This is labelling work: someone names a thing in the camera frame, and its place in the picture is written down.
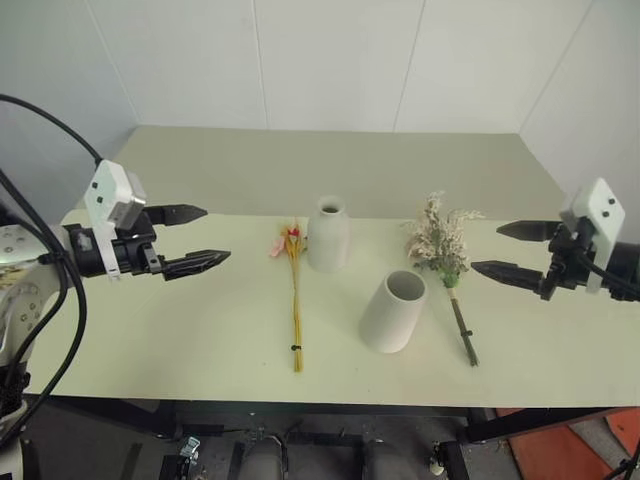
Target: black cable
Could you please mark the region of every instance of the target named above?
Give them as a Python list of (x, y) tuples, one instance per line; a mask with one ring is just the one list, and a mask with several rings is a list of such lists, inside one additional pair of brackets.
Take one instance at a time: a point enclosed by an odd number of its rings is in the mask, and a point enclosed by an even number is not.
[[(9, 219), (10, 221), (15, 222), (17, 225), (20, 225), (22, 228), (24, 228), (29, 233), (31, 233), (31, 235), (36, 237), (40, 241), (40, 243), (42, 243), (47, 248), (50, 254), (55, 255), (55, 251), (53, 247), (48, 244), (47, 239), (44, 237), (44, 235), (40, 233), (40, 231), (38, 231), (33, 225), (31, 225), (26, 220), (23, 220), (22, 218), (17, 216), (11, 215)], [(42, 320), (40, 320), (40, 322), (31, 330), (31, 332), (29, 332), (29, 334), (23, 340), (22, 344), (20, 345), (15, 355), (11, 359), (11, 363), (9, 364), (9, 369), (7, 371), (7, 375), (4, 381), (5, 389), (9, 388), (9, 386), (11, 385), (11, 382), (13, 381), (13, 378), (15, 376), (15, 372), (17, 371), (18, 366), (22, 361), (22, 357), (24, 356), (27, 349), (31, 346), (31, 344), (33, 343), (35, 338), (38, 336), (40, 331), (42, 331), (42, 329), (46, 327), (47, 324), (51, 321), (53, 316), (56, 313), (58, 313), (58, 311), (62, 307), (62, 304), (67, 298), (67, 290), (69, 289), (67, 273), (64, 269), (64, 266), (60, 262), (56, 262), (55, 269), (58, 275), (58, 283), (59, 283), (58, 297), (56, 298), (55, 303), (51, 306), (51, 308), (46, 313), (46, 315), (42, 318)], [(0, 399), (0, 412), (2, 412), (1, 402), (2, 402), (2, 399)]]
[(585, 267), (587, 270), (595, 273), (596, 275), (602, 277), (603, 280), (606, 280), (609, 284), (618, 287), (626, 292), (629, 292), (633, 295), (638, 295), (640, 297), (640, 287), (635, 286), (631, 282), (627, 282), (626, 280), (612, 275), (606, 270), (601, 269), (595, 263), (591, 261), (587, 254), (583, 251), (577, 253), (578, 261)]
[(31, 418), (31, 416), (38, 410), (38, 408), (42, 405), (42, 403), (47, 399), (47, 397), (51, 394), (55, 386), (60, 381), (60, 378), (65, 374), (69, 365), (73, 361), (73, 358), (80, 347), (80, 342), (82, 341), (82, 336), (84, 335), (84, 330), (87, 324), (87, 296), (84, 291), (84, 287), (82, 285), (82, 280), (80, 278), (80, 274), (76, 269), (76, 266), (69, 258), (68, 253), (55, 236), (55, 234), (49, 228), (49, 225), (40, 217), (38, 212), (31, 206), (31, 204), (22, 196), (22, 194), (16, 189), (11, 180), (5, 175), (4, 171), (0, 169), (0, 184), (5, 188), (7, 193), (13, 197), (18, 206), (22, 208), (22, 210), (27, 214), (27, 216), (33, 221), (36, 228), (40, 230), (42, 236), (47, 242), (47, 245), (51, 247), (51, 249), (57, 254), (60, 255), (60, 258), (69, 273), (69, 277), (71, 278), (71, 282), (76, 288), (77, 297), (78, 297), (78, 326), (76, 328), (76, 333), (74, 335), (71, 346), (69, 347), (69, 351), (67, 352), (66, 357), (64, 358), (62, 364), (54, 374), (53, 378), (49, 381), (47, 386), (42, 390), (36, 401), (31, 404), (25, 413), (23, 413), (20, 418), (2, 435), (0, 438), (0, 449), (5, 447), (11, 440), (15, 438), (16, 435), (20, 434), (20, 431), (24, 424)]
[(26, 108), (27, 110), (31, 110), (32, 112), (40, 115), (41, 117), (46, 118), (47, 120), (49, 120), (54, 125), (60, 127), (62, 130), (64, 130), (66, 133), (68, 133), (71, 137), (73, 137), (73, 139), (76, 142), (78, 142), (80, 145), (82, 145), (87, 152), (89, 152), (91, 154), (91, 156), (93, 157), (93, 160), (95, 161), (96, 167), (103, 160), (102, 156), (96, 151), (96, 149), (93, 148), (89, 144), (89, 142), (87, 142), (84, 138), (82, 138), (78, 132), (76, 132), (74, 129), (72, 129), (69, 125), (64, 123), (62, 120), (59, 120), (58, 118), (56, 118), (53, 115), (51, 115), (49, 112), (41, 109), (40, 107), (36, 107), (32, 103), (29, 103), (29, 102), (27, 102), (25, 100), (21, 100), (19, 98), (12, 97), (11, 95), (5, 95), (3, 93), (0, 93), (0, 101), (1, 102), (7, 102), (7, 103), (13, 103), (14, 105), (18, 105), (18, 106), (20, 106), (22, 108)]

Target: white vase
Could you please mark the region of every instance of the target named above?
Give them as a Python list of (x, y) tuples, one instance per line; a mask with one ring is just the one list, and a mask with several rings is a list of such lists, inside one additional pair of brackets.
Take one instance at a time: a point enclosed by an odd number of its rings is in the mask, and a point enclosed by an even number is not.
[(406, 270), (390, 273), (365, 310), (360, 336), (378, 352), (402, 350), (409, 343), (426, 297), (422, 277)]
[(319, 272), (336, 272), (347, 264), (351, 237), (349, 216), (340, 197), (322, 197), (307, 226), (307, 258)]

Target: floor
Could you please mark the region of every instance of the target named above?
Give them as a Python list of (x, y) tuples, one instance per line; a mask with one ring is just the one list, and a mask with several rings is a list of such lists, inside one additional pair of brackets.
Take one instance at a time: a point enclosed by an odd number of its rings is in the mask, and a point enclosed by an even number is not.
[[(438, 478), (428, 469), (433, 443), (452, 440), (462, 425), (454, 418), (250, 414), (207, 415), (206, 423), (239, 430), (200, 438), (196, 473), (203, 473), (206, 480), (228, 479), (236, 442), (250, 446), (264, 433), (285, 435), (294, 425), (304, 432), (362, 435), (365, 441), (382, 439), (404, 452), (419, 479)], [(31, 420), (23, 437), (33, 440), (38, 449), (44, 480), (155, 480), (163, 456), (177, 454), (184, 443), (159, 440), (46, 405)], [(134, 473), (123, 476), (127, 455), (135, 443), (141, 443), (142, 448)], [(520, 480), (506, 442), (464, 447), (463, 454), (471, 480)], [(293, 445), (289, 447), (289, 459), (292, 480), (359, 478), (354, 450), (349, 447)]]

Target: dried flower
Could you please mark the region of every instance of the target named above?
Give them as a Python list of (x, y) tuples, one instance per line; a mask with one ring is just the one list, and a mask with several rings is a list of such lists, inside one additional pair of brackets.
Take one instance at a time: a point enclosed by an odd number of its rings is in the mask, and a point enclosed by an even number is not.
[(462, 224), (465, 220), (483, 218), (483, 215), (477, 211), (451, 210), (441, 217), (443, 193), (429, 194), (420, 216), (409, 223), (407, 253), (416, 260), (417, 267), (437, 271), (445, 286), (453, 288), (458, 284), (460, 274), (469, 270)]

